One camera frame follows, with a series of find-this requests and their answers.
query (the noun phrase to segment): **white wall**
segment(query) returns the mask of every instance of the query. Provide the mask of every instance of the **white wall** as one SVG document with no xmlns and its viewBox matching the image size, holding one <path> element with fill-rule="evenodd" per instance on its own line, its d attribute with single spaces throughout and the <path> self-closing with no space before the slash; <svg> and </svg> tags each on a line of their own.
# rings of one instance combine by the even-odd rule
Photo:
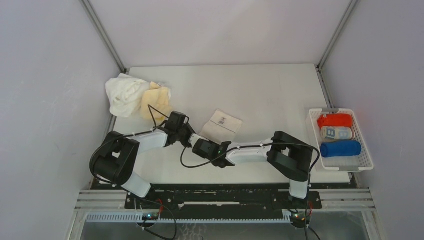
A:
<svg viewBox="0 0 424 240">
<path fill-rule="evenodd" d="M 350 0 L 91 0 L 126 67 L 318 64 Z"/>
<path fill-rule="evenodd" d="M 77 0 L 0 3 L 0 239 L 60 240 L 118 74 Z"/>
<path fill-rule="evenodd" d="M 359 118 L 375 164 L 362 178 L 391 240 L 423 234 L 423 13 L 422 0 L 361 1 L 324 69 Z"/>
</svg>

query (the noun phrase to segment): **white table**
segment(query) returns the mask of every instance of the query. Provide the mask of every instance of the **white table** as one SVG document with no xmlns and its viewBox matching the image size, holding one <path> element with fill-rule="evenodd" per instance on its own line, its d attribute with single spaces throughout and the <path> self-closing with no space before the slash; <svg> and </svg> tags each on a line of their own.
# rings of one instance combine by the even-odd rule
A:
<svg viewBox="0 0 424 240">
<path fill-rule="evenodd" d="M 170 104 L 175 111 L 190 117 L 199 133 L 216 109 L 243 121 L 235 142 L 256 142 L 283 131 L 309 143 L 307 112 L 327 108 L 313 64 L 218 65 L 133 67 L 129 75 L 171 88 Z M 137 113 L 118 117 L 114 130 L 121 134 L 151 129 L 153 121 Z M 176 143 L 137 156 L 134 170 L 156 184 L 269 184 L 288 183 L 270 164 L 246 163 L 224 169 L 208 164 L 188 169 L 180 164 L 183 147 Z M 190 150 L 183 157 L 187 165 L 206 160 Z M 348 173 L 311 173 L 312 183 L 348 183 Z"/>
</svg>

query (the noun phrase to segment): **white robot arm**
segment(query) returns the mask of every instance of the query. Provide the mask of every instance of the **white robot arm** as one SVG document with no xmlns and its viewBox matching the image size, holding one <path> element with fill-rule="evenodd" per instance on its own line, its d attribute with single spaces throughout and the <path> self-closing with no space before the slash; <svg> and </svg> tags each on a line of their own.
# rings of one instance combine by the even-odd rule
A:
<svg viewBox="0 0 424 240">
<path fill-rule="evenodd" d="M 180 142 L 210 161 L 207 163 L 220 168 L 243 163 L 271 164 L 290 179 L 292 197 L 304 199 L 307 196 L 313 147 L 282 131 L 259 142 L 217 144 L 197 135 L 185 119 L 186 115 L 174 111 L 163 126 L 146 134 L 123 137 L 118 132 L 110 132 L 91 158 L 91 172 L 144 198 L 151 184 L 133 171 L 137 155 Z M 288 155 L 283 154 L 286 148 L 289 148 Z"/>
</svg>

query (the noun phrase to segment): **black cable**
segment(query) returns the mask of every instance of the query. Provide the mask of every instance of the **black cable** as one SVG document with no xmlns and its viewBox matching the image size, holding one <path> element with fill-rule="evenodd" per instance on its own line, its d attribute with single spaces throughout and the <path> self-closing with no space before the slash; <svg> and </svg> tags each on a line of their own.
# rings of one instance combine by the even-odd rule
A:
<svg viewBox="0 0 424 240">
<path fill-rule="evenodd" d="M 309 198 L 309 183 L 310 183 L 310 181 L 311 181 L 311 169 L 309 169 L 309 173 L 307 175 L 307 191 L 306 191 L 306 198 L 305 198 L 306 207 L 305 207 L 305 216 L 304 216 L 304 222 L 305 222 L 304 232 L 305 232 L 306 240 L 309 240 L 307 217 L 308 217 L 308 207 L 309 207 L 308 198 Z"/>
<path fill-rule="evenodd" d="M 315 234 L 315 236 L 318 238 L 318 240 L 321 240 L 320 236 L 318 236 L 317 232 L 312 229 L 312 227 L 309 227 L 309 229 Z"/>
<path fill-rule="evenodd" d="M 205 162 L 205 163 L 202 163 L 202 164 L 199 164 L 199 165 L 195 165 L 195 166 L 187 166 L 187 165 L 185 165 L 185 164 L 183 163 L 183 155 L 184 155 L 184 152 L 186 151 L 186 148 L 187 148 L 187 147 L 185 147 L 185 148 L 182 150 L 182 152 L 181 152 L 180 162 L 181 162 L 181 165 L 182 165 L 183 167 L 185 167 L 185 168 L 188 168 L 188 169 L 195 169 L 195 168 L 200 168 L 200 167 L 203 167 L 203 166 L 205 166 L 205 165 L 211 164 L 212 162 L 214 162 L 214 161 L 216 161 L 216 160 L 220 159 L 221 157 L 225 156 L 227 153 L 229 153 L 229 152 L 231 152 L 231 151 L 234 151 L 234 150 L 237 150 L 237 149 L 261 148 L 261 147 L 268 147 L 268 146 L 272 146 L 272 145 L 301 146 L 301 147 L 307 147 L 307 148 L 310 148 L 310 149 L 312 149 L 312 150 L 315 150 L 315 151 L 318 153 L 318 157 L 317 157 L 317 158 L 315 159 L 315 161 L 313 162 L 313 164 L 312 164 L 311 168 L 309 169 L 309 172 L 311 172 L 312 168 L 313 168 L 313 167 L 315 166 L 315 164 L 318 162 L 318 159 L 320 159 L 320 151 L 318 151 L 318 149 L 317 149 L 317 148 L 315 148 L 315 147 L 313 147 L 313 146 L 311 146 L 311 145 L 307 145 L 307 144 L 297 144 L 297 143 L 288 143 L 288 142 L 272 142 L 272 143 L 263 144 L 262 146 L 261 146 L 261 145 L 246 145 L 246 146 L 240 146 L 240 147 L 233 147 L 233 148 L 231 148 L 231 149 L 227 150 L 226 152 L 224 152 L 223 154 L 219 155 L 218 157 L 216 157 L 216 158 L 214 158 L 214 159 L 212 159 L 212 160 L 210 160 L 210 161 L 208 161 L 208 162 Z"/>
<path fill-rule="evenodd" d="M 318 149 L 315 148 L 315 151 L 318 155 L 316 156 L 315 161 L 313 161 L 312 165 L 310 166 L 308 177 L 307 177 L 307 191 L 306 191 L 307 193 L 306 193 L 306 198 L 305 198 L 306 207 L 305 207 L 305 216 L 304 216 L 305 217 L 305 219 L 304 219 L 304 221 L 305 221 L 304 232 L 305 232 L 306 240 L 309 240 L 308 229 L 307 229 L 308 228 L 307 216 L 308 216 L 308 207 L 309 207 L 308 199 L 309 199 L 309 184 L 311 183 L 311 171 L 312 171 L 312 169 L 314 169 L 315 164 L 318 162 L 318 160 L 320 159 L 320 156 L 321 156 L 320 151 L 318 151 Z"/>
<path fill-rule="evenodd" d="M 147 107 L 148 107 L 148 111 L 150 112 L 151 119 L 153 119 L 153 122 L 154 122 L 154 126 L 155 127 L 157 127 L 158 125 L 156 124 L 156 120 L 155 120 L 155 117 L 153 116 L 152 109 L 155 110 L 156 112 L 160 113 L 165 118 L 170 119 L 167 115 L 163 114 L 161 111 L 159 111 L 156 108 L 152 107 L 152 105 L 148 104 Z"/>
<path fill-rule="evenodd" d="M 159 234 L 157 234 L 155 232 L 152 232 L 149 229 L 145 228 L 144 227 L 144 224 L 148 221 L 147 219 L 144 220 L 143 223 L 141 224 L 141 227 L 143 228 L 143 230 L 146 231 L 146 232 L 148 232 L 149 234 L 151 234 L 153 236 L 156 236 L 156 237 L 158 237 L 160 239 L 163 239 L 163 240 L 174 240 L 177 237 L 178 227 L 177 227 L 177 219 L 175 218 L 175 216 L 172 213 L 172 211 L 167 206 L 163 205 L 162 203 L 155 202 L 155 201 L 150 201 L 150 200 L 147 200 L 147 199 L 144 199 L 144 198 L 141 198 L 141 197 L 140 198 L 137 197 L 137 199 L 139 199 L 141 201 L 148 202 L 148 203 L 156 204 L 156 205 L 159 205 L 159 206 L 164 207 L 165 209 L 167 209 L 169 211 L 169 213 L 171 213 L 171 215 L 172 215 L 174 226 L 175 226 L 175 231 L 174 231 L 174 234 L 173 234 L 173 237 L 172 238 L 167 238 L 167 237 L 161 236 L 161 235 L 159 235 Z"/>
</svg>

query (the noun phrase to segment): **blue rolled towel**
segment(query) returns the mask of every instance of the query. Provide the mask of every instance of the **blue rolled towel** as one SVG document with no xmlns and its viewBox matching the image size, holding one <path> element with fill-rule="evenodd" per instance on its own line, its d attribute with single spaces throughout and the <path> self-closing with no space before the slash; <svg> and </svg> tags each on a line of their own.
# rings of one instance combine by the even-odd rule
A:
<svg viewBox="0 0 424 240">
<path fill-rule="evenodd" d="M 355 140 L 323 142 L 319 148 L 321 156 L 330 157 L 349 157 L 361 154 L 361 144 Z"/>
</svg>

